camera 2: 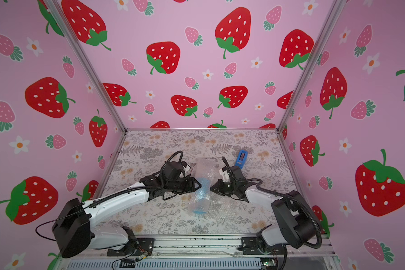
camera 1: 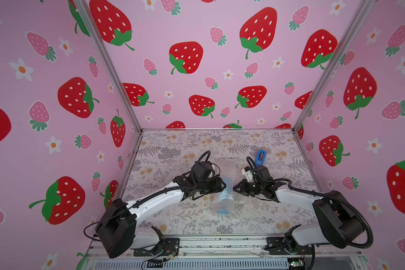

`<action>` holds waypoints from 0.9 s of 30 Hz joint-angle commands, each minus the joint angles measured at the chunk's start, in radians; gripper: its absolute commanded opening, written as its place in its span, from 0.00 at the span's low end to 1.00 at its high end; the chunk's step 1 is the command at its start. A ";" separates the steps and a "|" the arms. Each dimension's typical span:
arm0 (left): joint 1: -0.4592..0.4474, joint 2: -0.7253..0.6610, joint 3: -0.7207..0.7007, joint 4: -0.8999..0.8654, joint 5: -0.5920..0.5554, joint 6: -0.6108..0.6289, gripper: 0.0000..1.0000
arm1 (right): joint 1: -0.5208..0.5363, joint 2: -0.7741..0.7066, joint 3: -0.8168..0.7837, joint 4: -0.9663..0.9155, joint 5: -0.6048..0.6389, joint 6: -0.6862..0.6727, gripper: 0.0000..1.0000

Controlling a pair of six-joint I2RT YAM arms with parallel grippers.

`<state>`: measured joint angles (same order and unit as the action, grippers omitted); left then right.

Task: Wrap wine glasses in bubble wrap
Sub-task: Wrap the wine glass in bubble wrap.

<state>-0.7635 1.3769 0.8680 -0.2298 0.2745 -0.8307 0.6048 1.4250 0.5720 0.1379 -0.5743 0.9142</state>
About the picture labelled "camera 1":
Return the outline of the clear bubble wrap sheet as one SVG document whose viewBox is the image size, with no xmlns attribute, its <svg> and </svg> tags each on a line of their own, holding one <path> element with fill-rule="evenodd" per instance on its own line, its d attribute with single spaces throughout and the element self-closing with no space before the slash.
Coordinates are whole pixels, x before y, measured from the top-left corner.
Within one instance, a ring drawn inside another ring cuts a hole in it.
<svg viewBox="0 0 405 270">
<path fill-rule="evenodd" d="M 242 173 L 246 165 L 232 157 L 221 157 L 214 163 L 220 167 L 220 177 L 226 187 L 222 192 L 214 194 L 210 217 L 227 223 L 250 221 L 254 218 L 252 198 L 234 191 L 234 186 L 246 179 Z"/>
</svg>

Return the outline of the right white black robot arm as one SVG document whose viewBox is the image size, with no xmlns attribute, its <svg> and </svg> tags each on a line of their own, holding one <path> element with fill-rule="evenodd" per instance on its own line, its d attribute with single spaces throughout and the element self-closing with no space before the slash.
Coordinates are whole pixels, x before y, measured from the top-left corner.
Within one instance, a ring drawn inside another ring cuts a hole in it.
<svg viewBox="0 0 405 270">
<path fill-rule="evenodd" d="M 372 229 L 364 216 L 337 192 L 320 193 L 292 186 L 292 181 L 242 180 L 233 190 L 244 196 L 264 195 L 268 201 L 289 204 L 313 213 L 317 222 L 296 225 L 284 234 L 282 247 L 290 254 L 307 245 L 328 245 L 344 249 L 368 249 L 374 243 Z"/>
</svg>

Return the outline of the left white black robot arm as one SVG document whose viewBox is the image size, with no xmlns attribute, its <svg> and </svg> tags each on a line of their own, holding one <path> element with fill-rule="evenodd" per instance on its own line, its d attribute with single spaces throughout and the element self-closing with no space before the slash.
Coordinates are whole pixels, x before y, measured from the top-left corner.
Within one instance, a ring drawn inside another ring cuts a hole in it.
<svg viewBox="0 0 405 270">
<path fill-rule="evenodd" d="M 196 180 L 179 175 L 159 191 L 145 198 L 124 202 L 114 200 L 96 226 L 99 237 L 108 257 L 117 258 L 129 249 L 140 251 L 144 255 L 164 253 L 165 237 L 157 227 L 138 229 L 138 226 L 155 213 L 181 201 L 222 192 L 227 185 L 219 177 Z"/>
</svg>

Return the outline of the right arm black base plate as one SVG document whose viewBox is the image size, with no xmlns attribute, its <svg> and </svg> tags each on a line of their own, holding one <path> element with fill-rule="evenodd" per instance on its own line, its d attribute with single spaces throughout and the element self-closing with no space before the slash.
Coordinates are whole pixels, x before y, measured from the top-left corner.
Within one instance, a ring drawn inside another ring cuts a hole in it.
<svg viewBox="0 0 405 270">
<path fill-rule="evenodd" d="M 300 246 L 292 238 L 268 237 L 264 247 L 271 255 L 312 255 L 315 250 L 311 245 Z"/>
</svg>

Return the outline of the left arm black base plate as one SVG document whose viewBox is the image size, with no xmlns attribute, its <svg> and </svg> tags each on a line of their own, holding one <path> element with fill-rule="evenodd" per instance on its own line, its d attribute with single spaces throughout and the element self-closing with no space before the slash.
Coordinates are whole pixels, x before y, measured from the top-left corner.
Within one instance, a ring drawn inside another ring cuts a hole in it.
<svg viewBox="0 0 405 270">
<path fill-rule="evenodd" d="M 156 245 L 150 246 L 151 249 L 142 248 L 136 249 L 133 252 L 134 257 L 154 257 L 160 255 L 162 256 L 170 256 L 170 255 L 177 255 L 180 248 L 180 238 L 165 238 L 164 240 L 160 240 Z"/>
</svg>

